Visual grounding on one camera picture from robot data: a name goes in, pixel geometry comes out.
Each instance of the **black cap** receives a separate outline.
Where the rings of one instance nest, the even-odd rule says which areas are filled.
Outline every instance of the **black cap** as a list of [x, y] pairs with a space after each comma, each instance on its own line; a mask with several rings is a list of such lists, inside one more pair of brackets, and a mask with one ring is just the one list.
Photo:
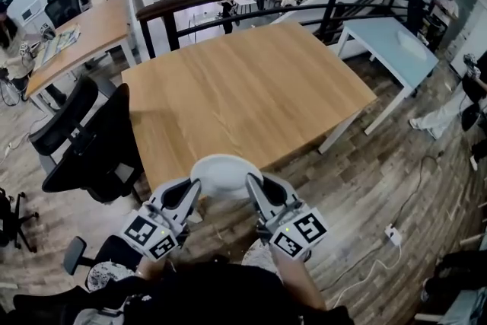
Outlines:
[[4, 12], [7, 11], [8, 6], [13, 2], [14, 0], [0, 0], [0, 14], [3, 14]]

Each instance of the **power outlet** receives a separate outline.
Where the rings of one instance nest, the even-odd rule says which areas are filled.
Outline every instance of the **power outlet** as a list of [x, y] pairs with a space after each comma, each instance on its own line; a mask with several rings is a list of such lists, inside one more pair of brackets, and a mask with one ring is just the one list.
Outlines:
[[403, 237], [397, 231], [397, 229], [395, 227], [393, 227], [392, 224], [388, 224], [388, 226], [386, 226], [385, 233], [386, 233], [386, 236], [388, 236], [388, 238], [392, 241], [392, 243], [394, 245], [396, 245], [396, 247], [398, 247], [401, 244]]

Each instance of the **white pants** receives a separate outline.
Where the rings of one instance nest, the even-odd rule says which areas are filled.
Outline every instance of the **white pants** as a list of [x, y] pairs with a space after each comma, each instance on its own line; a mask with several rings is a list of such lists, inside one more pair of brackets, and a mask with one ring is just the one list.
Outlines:
[[[480, 107], [483, 107], [482, 103], [485, 100], [481, 100]], [[450, 125], [451, 121], [458, 114], [462, 113], [466, 108], [471, 106], [473, 102], [465, 94], [462, 83], [457, 85], [451, 99], [441, 106], [438, 110], [432, 111], [428, 115], [418, 118], [416, 124], [421, 130], [429, 129], [436, 139], [439, 139], [446, 128]]]

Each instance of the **patterned fabric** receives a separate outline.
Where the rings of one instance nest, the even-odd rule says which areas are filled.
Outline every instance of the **patterned fabric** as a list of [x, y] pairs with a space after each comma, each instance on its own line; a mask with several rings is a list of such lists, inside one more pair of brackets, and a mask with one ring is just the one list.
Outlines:
[[134, 276], [135, 273], [121, 264], [111, 261], [98, 263], [88, 273], [86, 285], [90, 292], [95, 292], [105, 287], [110, 280], [118, 282], [119, 280]]

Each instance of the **light blue table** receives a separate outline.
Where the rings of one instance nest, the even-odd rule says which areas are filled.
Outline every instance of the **light blue table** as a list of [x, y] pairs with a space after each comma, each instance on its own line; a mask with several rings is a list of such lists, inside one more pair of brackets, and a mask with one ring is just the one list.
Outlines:
[[390, 102], [389, 106], [366, 128], [365, 134], [371, 134], [376, 127], [406, 99], [416, 87], [425, 80], [429, 72], [438, 63], [438, 59], [425, 46], [426, 59], [420, 59], [403, 48], [397, 38], [401, 30], [421, 43], [409, 30], [394, 18], [355, 19], [344, 22], [344, 28], [336, 55], [340, 57], [349, 36], [354, 37], [361, 45], [372, 53], [394, 77], [403, 85], [401, 92]]

